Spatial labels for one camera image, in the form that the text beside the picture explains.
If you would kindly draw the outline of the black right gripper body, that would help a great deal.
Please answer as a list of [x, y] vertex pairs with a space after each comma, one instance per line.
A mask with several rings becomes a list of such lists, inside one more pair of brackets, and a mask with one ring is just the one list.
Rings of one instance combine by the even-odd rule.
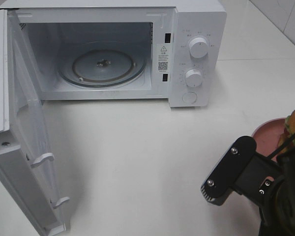
[[259, 235], [295, 236], [295, 148], [277, 156], [283, 175], [266, 198], [269, 219], [261, 213]]

